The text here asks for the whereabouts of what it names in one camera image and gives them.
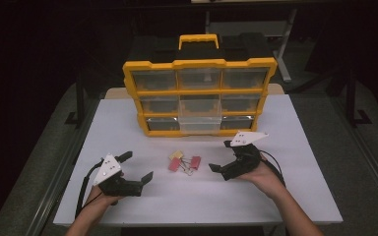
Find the white tabletop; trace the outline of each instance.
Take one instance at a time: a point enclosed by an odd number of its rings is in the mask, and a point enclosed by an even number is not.
[[[139,181],[154,171],[141,197],[128,197],[112,206],[101,224],[127,226],[258,225],[282,219],[273,202],[252,184],[224,181],[209,163],[226,165],[235,158],[223,141],[232,137],[191,136],[149,138],[139,128],[132,99],[102,100],[67,186],[55,224],[73,222],[83,178],[101,157],[133,151],[121,164],[127,180]],[[281,165],[287,188],[316,223],[343,219],[315,160],[288,95],[269,95],[259,131],[269,137],[254,145],[269,152]],[[192,176],[167,169],[168,157],[181,150],[186,157],[200,155]],[[88,192],[97,170],[91,176]]]

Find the dark background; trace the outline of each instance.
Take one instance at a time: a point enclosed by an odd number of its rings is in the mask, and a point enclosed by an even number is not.
[[[204,30],[202,11],[99,8],[127,2],[104,0],[88,8],[92,1],[0,1],[0,208],[78,75],[86,92],[98,96],[123,85],[122,64],[134,34],[176,36]],[[215,16],[251,20],[257,12]],[[309,38],[317,45],[308,70],[324,73],[348,65],[378,100],[378,1],[301,5],[290,40]]]

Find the gray floor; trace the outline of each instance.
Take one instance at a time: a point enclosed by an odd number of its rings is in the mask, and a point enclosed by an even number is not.
[[[316,75],[303,71],[312,46],[310,41],[290,43],[284,60],[292,82],[285,84],[280,75],[276,75],[272,83],[288,90],[314,78]],[[344,218],[343,223],[321,228],[326,235],[378,235],[378,175],[372,171],[373,162],[367,161],[367,156],[373,155],[378,163],[378,106],[371,92],[358,84],[356,109],[364,110],[373,124],[353,129],[344,118],[344,96],[332,98],[324,93],[328,82],[290,96]],[[74,167],[72,161],[90,125],[86,123],[76,129],[64,123],[69,113],[75,111],[75,99],[72,86],[60,100],[1,210],[0,235],[63,235],[66,232],[65,227],[52,224],[58,205],[48,196],[61,197],[59,192],[67,183],[69,171]],[[88,100],[87,120],[92,120],[96,106],[97,100]],[[66,158],[68,164],[63,167],[60,163]],[[51,193],[48,187],[54,180],[59,181],[56,186],[59,192]],[[272,226],[264,228],[269,233]],[[120,232],[120,228],[100,226],[91,235],[120,235]],[[284,228],[279,226],[275,235],[284,235]]]

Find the hand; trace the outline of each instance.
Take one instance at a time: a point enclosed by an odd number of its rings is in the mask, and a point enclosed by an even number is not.
[[[237,178],[250,181],[271,199],[286,192],[286,187],[279,180],[278,176],[263,162],[254,170],[242,174]]]
[[[79,213],[66,235],[87,235],[97,225],[106,210],[124,197],[105,195],[99,186],[92,186],[84,208]]]

